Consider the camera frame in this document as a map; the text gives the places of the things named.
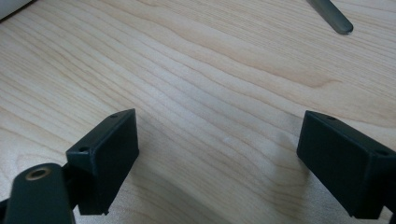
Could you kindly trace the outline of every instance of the screw hole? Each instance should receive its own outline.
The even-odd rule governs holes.
[[[40,167],[31,171],[29,174],[26,175],[25,178],[27,180],[37,180],[49,174],[50,174],[50,169],[48,167]]]
[[[378,153],[379,155],[382,155],[382,156],[388,156],[389,155],[388,152],[383,151],[383,150],[376,150],[375,152]]]
[[[81,148],[78,149],[79,152],[86,152],[88,150],[90,150],[89,147],[81,147]]]

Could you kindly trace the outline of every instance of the black bracket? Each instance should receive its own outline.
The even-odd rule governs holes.
[[[20,173],[0,203],[0,223],[74,223],[107,214],[139,155],[134,109],[113,114],[66,151],[68,163],[40,164]]]
[[[350,216],[396,213],[396,152],[333,117],[306,111],[298,157]]]

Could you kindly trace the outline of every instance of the wooden table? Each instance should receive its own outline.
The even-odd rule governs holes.
[[[106,217],[77,223],[387,223],[347,215],[296,156],[305,110],[396,148],[396,3],[38,0],[0,24],[0,196],[106,116],[141,154]]]

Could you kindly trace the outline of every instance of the wood grain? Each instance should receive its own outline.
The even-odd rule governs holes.
[[[0,24],[0,196],[109,114],[141,155],[106,217],[77,223],[387,223],[351,218],[296,157],[305,110],[396,148],[396,3],[39,0]]]

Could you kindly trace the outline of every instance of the light wood surface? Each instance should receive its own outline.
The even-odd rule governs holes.
[[[305,110],[396,149],[396,2],[38,0],[0,24],[0,196],[106,116],[141,154],[77,223],[387,223],[351,218],[296,156]]]

